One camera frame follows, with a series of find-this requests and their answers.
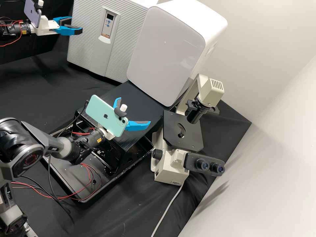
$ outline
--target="white cable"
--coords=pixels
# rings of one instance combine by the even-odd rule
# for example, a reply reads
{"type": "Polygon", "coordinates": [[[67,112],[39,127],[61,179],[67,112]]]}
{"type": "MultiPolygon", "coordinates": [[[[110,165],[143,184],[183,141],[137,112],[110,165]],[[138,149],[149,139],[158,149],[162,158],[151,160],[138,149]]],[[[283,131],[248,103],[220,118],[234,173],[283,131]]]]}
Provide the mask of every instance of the white cable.
{"type": "Polygon", "coordinates": [[[154,237],[154,235],[155,235],[155,233],[156,233],[156,231],[157,231],[157,229],[158,229],[160,223],[162,222],[162,220],[164,219],[165,215],[167,214],[167,212],[168,212],[168,210],[169,210],[171,204],[173,203],[173,201],[175,200],[175,198],[176,198],[176,197],[178,196],[178,194],[180,193],[182,187],[183,187],[183,184],[180,186],[180,188],[179,188],[179,190],[177,191],[177,193],[175,194],[175,196],[171,199],[171,201],[170,201],[169,205],[167,206],[167,208],[166,208],[164,214],[162,215],[162,217],[160,218],[158,224],[156,225],[156,228],[154,229],[154,232],[151,234],[151,237],[154,237]]]}

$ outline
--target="ventilation grille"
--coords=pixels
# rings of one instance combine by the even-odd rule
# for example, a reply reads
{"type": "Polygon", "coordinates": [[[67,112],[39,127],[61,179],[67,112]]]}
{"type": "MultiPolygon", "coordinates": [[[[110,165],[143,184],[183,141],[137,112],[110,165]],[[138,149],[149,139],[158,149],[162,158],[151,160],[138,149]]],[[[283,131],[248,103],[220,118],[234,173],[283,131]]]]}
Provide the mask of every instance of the ventilation grille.
{"type": "Polygon", "coordinates": [[[130,0],[75,0],[72,24],[83,27],[81,35],[70,36],[67,60],[89,70],[95,39],[99,36],[102,7],[120,13],[105,76],[119,82],[127,81],[127,68],[146,16],[147,7],[130,0]]]}
{"type": "Polygon", "coordinates": [[[219,90],[222,90],[222,91],[224,90],[224,86],[220,81],[216,81],[216,80],[212,79],[212,85],[213,85],[213,87],[215,87],[219,90]]]}

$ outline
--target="white backdrop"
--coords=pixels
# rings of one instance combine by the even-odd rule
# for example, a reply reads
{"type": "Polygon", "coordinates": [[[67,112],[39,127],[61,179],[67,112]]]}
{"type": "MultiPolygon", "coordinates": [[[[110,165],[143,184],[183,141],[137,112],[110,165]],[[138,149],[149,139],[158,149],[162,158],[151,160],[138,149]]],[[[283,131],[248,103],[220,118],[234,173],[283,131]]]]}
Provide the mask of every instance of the white backdrop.
{"type": "Polygon", "coordinates": [[[199,1],[228,21],[202,73],[222,81],[223,100],[253,120],[316,54],[316,1],[199,1]]]}
{"type": "Polygon", "coordinates": [[[316,57],[256,119],[180,237],[316,236],[316,57]]]}

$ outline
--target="black cloth backdrop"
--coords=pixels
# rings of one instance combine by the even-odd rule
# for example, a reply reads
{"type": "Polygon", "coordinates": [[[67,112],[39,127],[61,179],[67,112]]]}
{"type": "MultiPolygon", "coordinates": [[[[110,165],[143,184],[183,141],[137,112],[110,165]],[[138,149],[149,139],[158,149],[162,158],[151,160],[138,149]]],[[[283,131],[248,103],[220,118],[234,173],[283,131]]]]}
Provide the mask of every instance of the black cloth backdrop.
{"type": "MultiPolygon", "coordinates": [[[[73,118],[74,111],[92,94],[106,93],[118,85],[68,64],[67,42],[67,37],[60,37],[51,52],[1,65],[0,118],[15,117],[49,133],[73,118]]],[[[201,119],[202,153],[227,161],[251,123],[222,101],[219,109],[220,116],[201,119]]],[[[26,175],[49,189],[47,169],[42,163],[26,175]]],[[[75,225],[54,201],[30,189],[14,189],[14,194],[41,237],[150,236],[179,188],[153,179],[150,159],[145,159],[89,206],[69,201],[75,225]]],[[[190,173],[155,236],[177,236],[214,179],[190,173]]],[[[66,194],[54,178],[52,182],[57,194],[66,194]]]]}

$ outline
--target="display screen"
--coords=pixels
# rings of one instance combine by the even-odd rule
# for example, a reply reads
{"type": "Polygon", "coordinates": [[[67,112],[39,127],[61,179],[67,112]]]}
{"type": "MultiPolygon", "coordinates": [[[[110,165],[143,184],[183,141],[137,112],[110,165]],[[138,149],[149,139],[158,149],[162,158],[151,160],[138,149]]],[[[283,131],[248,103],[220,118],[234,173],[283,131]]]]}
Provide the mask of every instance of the display screen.
{"type": "Polygon", "coordinates": [[[114,16],[108,14],[108,15],[106,16],[106,18],[108,18],[109,20],[113,20],[113,19],[114,19],[114,16]]]}

